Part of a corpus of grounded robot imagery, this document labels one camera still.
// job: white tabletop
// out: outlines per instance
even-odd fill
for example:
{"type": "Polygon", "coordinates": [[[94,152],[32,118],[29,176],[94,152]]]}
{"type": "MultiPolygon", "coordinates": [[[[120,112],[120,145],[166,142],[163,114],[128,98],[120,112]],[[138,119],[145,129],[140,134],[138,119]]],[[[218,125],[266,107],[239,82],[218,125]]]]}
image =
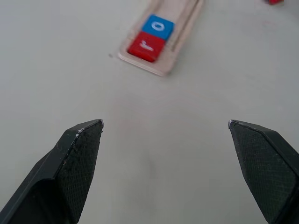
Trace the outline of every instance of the white tabletop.
{"type": "Polygon", "coordinates": [[[116,57],[147,4],[0,1],[1,208],[65,129],[103,119],[79,223],[266,223],[227,123],[299,148],[299,2],[206,0],[166,78],[116,57]]]}

